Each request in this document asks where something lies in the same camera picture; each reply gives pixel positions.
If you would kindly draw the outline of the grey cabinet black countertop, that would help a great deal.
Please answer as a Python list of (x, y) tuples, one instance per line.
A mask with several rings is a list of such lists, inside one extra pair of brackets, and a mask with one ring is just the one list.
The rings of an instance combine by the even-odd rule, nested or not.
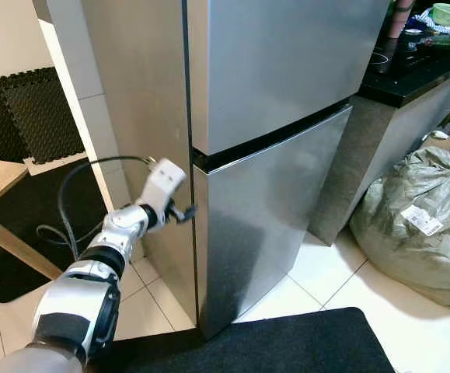
[(398, 39), (380, 38), (310, 218), (311, 244), (330, 245), (348, 223), (371, 181), (420, 147), (424, 135), (450, 131), (450, 47), (431, 46), (431, 32), (414, 21), (437, 2), (416, 0)]

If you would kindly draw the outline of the pink tumbler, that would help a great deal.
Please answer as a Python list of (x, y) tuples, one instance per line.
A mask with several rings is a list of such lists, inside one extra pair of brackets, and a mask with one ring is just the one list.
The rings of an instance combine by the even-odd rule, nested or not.
[(412, 14), (413, 4), (416, 0), (392, 0), (387, 28), (385, 28), (384, 37), (389, 39), (398, 39), (403, 32), (406, 22)]

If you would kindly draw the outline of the black doormat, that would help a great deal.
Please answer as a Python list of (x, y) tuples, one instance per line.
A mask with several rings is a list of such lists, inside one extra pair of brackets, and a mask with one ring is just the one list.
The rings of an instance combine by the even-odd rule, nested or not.
[(396, 373), (359, 308), (115, 341), (86, 373)]

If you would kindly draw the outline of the grey green woven sack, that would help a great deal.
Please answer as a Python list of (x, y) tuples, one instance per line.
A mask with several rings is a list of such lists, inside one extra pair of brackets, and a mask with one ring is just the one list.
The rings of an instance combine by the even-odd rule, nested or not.
[(369, 186), (348, 227), (374, 267), (450, 308), (450, 147), (399, 160)]

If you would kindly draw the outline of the silver fridge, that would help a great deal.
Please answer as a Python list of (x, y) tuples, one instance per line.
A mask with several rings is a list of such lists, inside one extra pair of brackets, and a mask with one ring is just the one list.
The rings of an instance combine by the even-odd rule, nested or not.
[[(270, 134), (360, 88), (384, 0), (80, 0), (123, 154), (186, 172), (193, 152)], [(194, 219), (143, 238), (148, 260), (197, 328)]]

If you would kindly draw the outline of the black foam puzzle mat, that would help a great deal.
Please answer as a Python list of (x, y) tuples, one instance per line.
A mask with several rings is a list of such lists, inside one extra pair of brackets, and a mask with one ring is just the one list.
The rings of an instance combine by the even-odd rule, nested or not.
[(0, 77), (0, 160), (44, 164), (83, 152), (55, 68)]

